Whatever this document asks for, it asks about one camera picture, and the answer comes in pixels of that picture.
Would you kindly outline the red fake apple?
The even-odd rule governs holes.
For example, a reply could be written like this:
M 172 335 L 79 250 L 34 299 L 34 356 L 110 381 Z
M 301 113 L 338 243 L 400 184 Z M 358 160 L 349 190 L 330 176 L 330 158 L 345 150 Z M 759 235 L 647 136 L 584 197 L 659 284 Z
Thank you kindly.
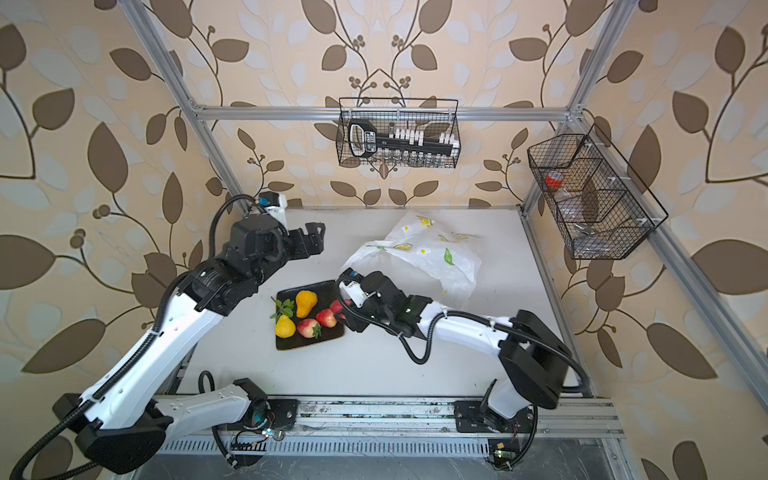
M 337 319 L 335 318 L 335 314 L 331 309 L 324 309 L 320 311 L 316 315 L 315 319 L 320 325 L 326 328 L 334 328 L 337 325 Z

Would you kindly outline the yellow fake pear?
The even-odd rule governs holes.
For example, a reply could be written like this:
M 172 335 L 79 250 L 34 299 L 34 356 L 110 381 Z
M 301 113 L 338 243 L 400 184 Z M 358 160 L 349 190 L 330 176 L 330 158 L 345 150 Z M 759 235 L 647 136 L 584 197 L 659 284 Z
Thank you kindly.
M 318 296 L 311 290 L 302 290 L 295 297 L 296 317 L 304 319 L 309 316 L 317 305 Z

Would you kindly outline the red fake strawberry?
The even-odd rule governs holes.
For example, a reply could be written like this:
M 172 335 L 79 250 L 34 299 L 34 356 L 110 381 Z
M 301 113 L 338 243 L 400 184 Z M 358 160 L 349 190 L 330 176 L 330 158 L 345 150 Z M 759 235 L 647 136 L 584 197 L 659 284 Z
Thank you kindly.
M 332 304 L 330 305 L 330 310 L 332 311 L 335 317 L 338 317 L 338 318 L 344 317 L 344 314 L 343 314 L 344 308 L 342 307 L 342 303 L 340 301 L 338 300 L 333 301 Z

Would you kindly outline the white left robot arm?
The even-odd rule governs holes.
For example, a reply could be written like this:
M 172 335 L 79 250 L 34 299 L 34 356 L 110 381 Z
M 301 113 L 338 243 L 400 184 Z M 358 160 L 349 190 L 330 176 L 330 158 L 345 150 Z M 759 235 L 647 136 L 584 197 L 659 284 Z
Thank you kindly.
M 66 477 L 97 466 L 128 473 L 175 438 L 265 413 L 265 392 L 247 378 L 182 400 L 155 394 L 206 333 L 287 262 L 322 253 L 324 235 L 322 223 L 288 230 L 270 214 L 250 215 L 233 225 L 220 253 L 172 280 L 142 339 L 92 387 L 54 404 L 59 423 L 44 438 L 71 430 L 89 460 Z

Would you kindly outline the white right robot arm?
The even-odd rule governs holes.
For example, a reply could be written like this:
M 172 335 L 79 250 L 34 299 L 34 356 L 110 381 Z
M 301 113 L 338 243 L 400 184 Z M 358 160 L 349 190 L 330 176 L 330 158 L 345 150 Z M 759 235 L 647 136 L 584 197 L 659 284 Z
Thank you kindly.
M 526 407 L 553 410 L 562 393 L 581 391 L 566 386 L 573 371 L 583 370 L 561 339 L 534 313 L 520 310 L 512 317 L 487 317 L 449 308 L 421 295 L 407 295 L 380 271 L 362 275 L 345 270 L 334 292 L 348 328 L 369 326 L 395 337 L 409 359 L 424 365 L 437 339 L 462 345 L 499 360 L 507 379 L 492 382 L 486 407 L 509 419 Z

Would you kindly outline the yellow fake lemon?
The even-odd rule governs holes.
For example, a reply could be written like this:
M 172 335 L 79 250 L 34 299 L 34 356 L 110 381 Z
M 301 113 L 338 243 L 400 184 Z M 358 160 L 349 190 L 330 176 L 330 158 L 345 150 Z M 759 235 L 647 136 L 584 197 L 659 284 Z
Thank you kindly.
M 275 325 L 275 335 L 281 339 L 288 339 L 296 333 L 296 324 L 286 315 L 281 315 Z

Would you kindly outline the green fake leaves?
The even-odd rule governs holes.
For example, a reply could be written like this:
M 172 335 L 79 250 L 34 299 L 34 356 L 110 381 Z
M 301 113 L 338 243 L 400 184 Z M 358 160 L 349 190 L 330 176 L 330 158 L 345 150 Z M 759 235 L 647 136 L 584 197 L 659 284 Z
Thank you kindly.
M 278 322 L 282 317 L 292 319 L 295 311 L 295 302 L 291 299 L 280 300 L 272 298 L 275 306 L 275 313 L 271 318 Z

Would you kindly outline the white plastic bag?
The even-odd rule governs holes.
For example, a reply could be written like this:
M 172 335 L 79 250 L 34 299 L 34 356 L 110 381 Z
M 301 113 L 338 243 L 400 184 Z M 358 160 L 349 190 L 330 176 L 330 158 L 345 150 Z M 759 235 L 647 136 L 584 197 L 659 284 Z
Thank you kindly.
M 383 240 L 370 240 L 343 264 L 359 271 L 375 258 L 389 256 L 437 280 L 445 299 L 464 307 L 477 286 L 481 239 L 457 232 L 422 213 L 408 213 Z

